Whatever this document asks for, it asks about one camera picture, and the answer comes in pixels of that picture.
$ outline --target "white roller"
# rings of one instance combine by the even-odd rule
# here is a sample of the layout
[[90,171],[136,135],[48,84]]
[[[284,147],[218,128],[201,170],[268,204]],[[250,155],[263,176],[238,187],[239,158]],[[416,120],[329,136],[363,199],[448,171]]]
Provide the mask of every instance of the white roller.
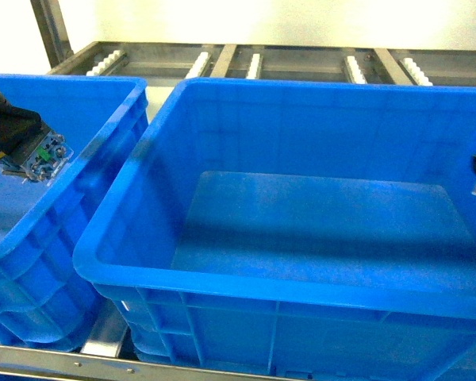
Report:
[[412,58],[404,58],[400,60],[400,63],[411,76],[416,85],[433,86],[433,83],[430,82],[430,79],[428,79],[426,74],[421,70],[421,68],[417,65],[416,62],[414,62]]
[[199,57],[194,61],[192,68],[189,70],[186,79],[200,77],[208,66],[211,55],[208,52],[202,52]]
[[367,80],[365,79],[365,75],[363,75],[363,72],[359,68],[356,57],[347,56],[344,60],[344,63],[345,63],[347,73],[349,74],[349,79],[351,80],[352,83],[357,83],[360,85],[364,85],[367,83]]
[[91,77],[91,76],[102,74],[105,70],[111,67],[115,62],[117,62],[117,60],[123,55],[124,53],[122,52],[122,50],[115,50],[114,52],[110,53],[105,59],[99,62],[97,65],[92,67],[92,70],[87,71],[86,75]]
[[259,79],[261,76],[261,63],[263,57],[259,53],[252,55],[251,64],[248,68],[246,79]]

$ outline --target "metal rod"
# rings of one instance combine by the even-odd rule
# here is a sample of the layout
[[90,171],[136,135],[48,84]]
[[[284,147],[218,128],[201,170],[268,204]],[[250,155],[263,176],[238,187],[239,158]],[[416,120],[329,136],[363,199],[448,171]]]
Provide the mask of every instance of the metal rod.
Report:
[[226,44],[222,48],[222,52],[215,63],[212,74],[210,77],[224,78],[228,73],[229,65],[231,64],[232,58],[236,53],[236,44]]
[[127,329],[127,323],[117,307],[110,300],[106,300],[81,353],[118,357]]
[[51,67],[61,64],[74,52],[63,22],[58,0],[30,0]]
[[374,54],[378,61],[378,74],[383,74],[395,85],[408,86],[413,84],[388,49],[376,48]]

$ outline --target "stainless steel bar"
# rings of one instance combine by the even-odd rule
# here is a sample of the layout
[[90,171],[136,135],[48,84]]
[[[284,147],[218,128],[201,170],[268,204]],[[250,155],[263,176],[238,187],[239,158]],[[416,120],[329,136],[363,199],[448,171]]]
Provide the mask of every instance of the stainless steel bar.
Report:
[[402,71],[397,61],[393,58],[388,49],[376,48],[374,55],[377,59],[378,74],[383,74],[395,85],[412,85],[409,77]]
[[51,67],[61,64],[74,52],[63,22],[58,0],[30,0]]
[[137,71],[150,71],[156,69],[180,69],[180,70],[190,70],[193,63],[183,63],[183,62],[130,62],[128,69],[133,69]]
[[232,58],[236,53],[236,44],[226,44],[222,48],[222,52],[213,67],[212,74],[210,77],[214,78],[223,78],[228,73],[229,65],[231,64]]
[[305,65],[282,65],[276,63],[264,63],[263,71],[284,71],[293,73],[325,73],[325,74],[341,74],[341,67],[329,66],[305,66]]
[[117,307],[110,300],[106,300],[81,353],[118,357],[127,329],[127,323]]
[[55,66],[48,74],[84,74],[94,66],[94,57],[102,51],[102,43],[92,42],[60,65]]
[[450,79],[475,79],[476,72],[463,72],[463,71],[443,71],[443,70],[427,70],[424,71],[427,77],[439,77]]
[[262,375],[182,368],[79,353],[42,351],[0,345],[0,374],[58,380],[136,381],[287,381]]

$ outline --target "metal frame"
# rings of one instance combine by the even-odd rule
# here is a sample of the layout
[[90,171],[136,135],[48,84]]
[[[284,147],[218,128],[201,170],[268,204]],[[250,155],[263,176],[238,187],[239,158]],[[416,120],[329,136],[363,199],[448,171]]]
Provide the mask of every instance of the metal frame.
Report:
[[179,381],[283,381],[279,377],[210,371],[0,345],[0,374],[66,381],[179,380]]
[[74,52],[63,22],[62,10],[58,0],[30,0],[39,25],[44,48],[51,67],[61,64]]

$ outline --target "crate floor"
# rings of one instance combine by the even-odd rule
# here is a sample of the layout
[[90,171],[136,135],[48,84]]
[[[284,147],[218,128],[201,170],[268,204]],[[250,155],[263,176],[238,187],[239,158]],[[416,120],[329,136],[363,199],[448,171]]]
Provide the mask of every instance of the crate floor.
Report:
[[437,185],[207,171],[171,268],[476,295],[476,243]]

